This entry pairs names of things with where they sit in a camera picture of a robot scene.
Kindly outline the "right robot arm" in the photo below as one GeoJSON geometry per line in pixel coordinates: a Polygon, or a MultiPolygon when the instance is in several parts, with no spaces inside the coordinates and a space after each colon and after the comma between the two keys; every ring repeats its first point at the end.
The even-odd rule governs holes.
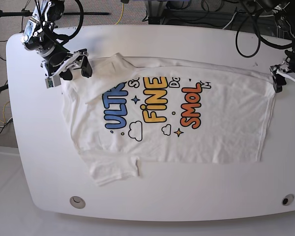
{"type": "Polygon", "coordinates": [[[72,70],[80,70],[83,77],[92,76],[92,67],[88,60],[87,49],[70,52],[64,47],[80,32],[84,21],[82,3],[75,1],[79,8],[79,23],[71,35],[54,32],[56,21],[64,14],[63,0],[36,0],[35,9],[28,20],[21,37],[21,43],[28,51],[36,51],[43,58],[41,67],[45,71],[47,82],[54,86],[54,79],[71,81],[72,70]]]}

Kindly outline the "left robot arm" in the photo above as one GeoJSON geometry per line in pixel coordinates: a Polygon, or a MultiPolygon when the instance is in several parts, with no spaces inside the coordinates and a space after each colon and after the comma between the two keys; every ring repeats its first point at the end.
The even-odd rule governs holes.
{"type": "Polygon", "coordinates": [[[252,29],[258,39],[258,45],[255,52],[251,55],[244,55],[238,47],[236,42],[237,52],[244,58],[254,57],[261,47],[261,44],[285,52],[286,58],[282,63],[276,64],[270,67],[270,72],[273,80],[273,88],[276,93],[281,92],[282,87],[287,84],[286,79],[289,79],[295,83],[295,0],[258,0],[256,1],[259,6],[258,10],[250,12],[245,5],[244,1],[240,0],[239,4],[247,14],[246,19],[239,25],[242,28],[247,20],[251,20],[252,29]],[[261,31],[258,26],[258,19],[263,12],[272,12],[276,27],[288,34],[291,39],[291,43],[286,45],[278,45],[271,43],[261,36],[261,31]]]}

